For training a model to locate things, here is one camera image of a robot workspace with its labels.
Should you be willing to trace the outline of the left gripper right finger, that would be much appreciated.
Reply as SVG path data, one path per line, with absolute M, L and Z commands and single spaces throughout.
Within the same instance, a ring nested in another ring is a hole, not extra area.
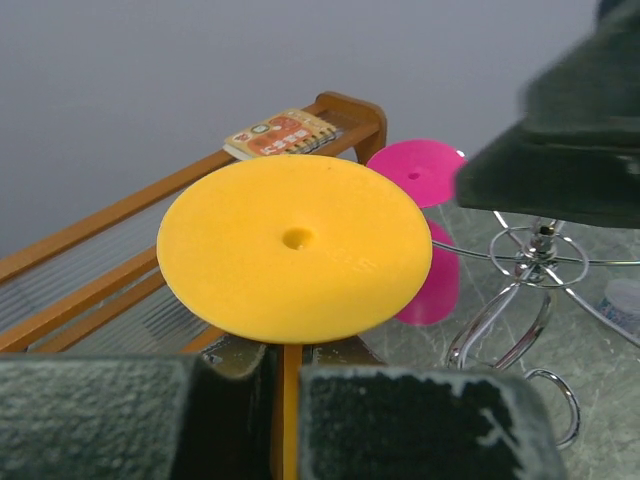
M 521 376 L 382 363 L 359 338 L 299 373 L 301 479 L 565 479 L 540 395 Z

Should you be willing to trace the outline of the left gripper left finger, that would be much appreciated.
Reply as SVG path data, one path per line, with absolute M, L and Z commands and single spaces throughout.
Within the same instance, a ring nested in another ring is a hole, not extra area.
M 1 358 L 5 479 L 266 479 L 276 359 L 196 354 Z

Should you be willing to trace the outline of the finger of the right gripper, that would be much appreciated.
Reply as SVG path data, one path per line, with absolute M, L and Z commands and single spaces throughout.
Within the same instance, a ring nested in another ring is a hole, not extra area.
M 530 81 L 520 120 L 458 171 L 459 206 L 639 225 L 639 4 L 603 1 L 593 32 Z

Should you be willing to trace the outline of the pink wine glass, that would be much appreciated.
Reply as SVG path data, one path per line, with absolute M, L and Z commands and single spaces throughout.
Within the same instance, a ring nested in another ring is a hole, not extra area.
M 464 164 L 464 154 L 431 139 L 412 139 L 389 145 L 367 166 L 403 189 L 418 207 L 431 208 L 454 196 L 454 176 Z M 446 319 L 459 296 L 459 257 L 433 248 L 427 279 L 412 301 L 396 318 L 406 324 L 426 326 Z

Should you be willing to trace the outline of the orange wine glass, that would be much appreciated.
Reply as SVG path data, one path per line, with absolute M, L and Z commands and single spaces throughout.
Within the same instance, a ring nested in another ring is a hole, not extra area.
M 156 257 L 196 316 L 281 347 L 276 472 L 293 479 L 304 347 L 395 316 L 424 284 L 432 243 L 420 208 L 384 176 L 333 157 L 280 155 L 188 187 L 161 221 Z

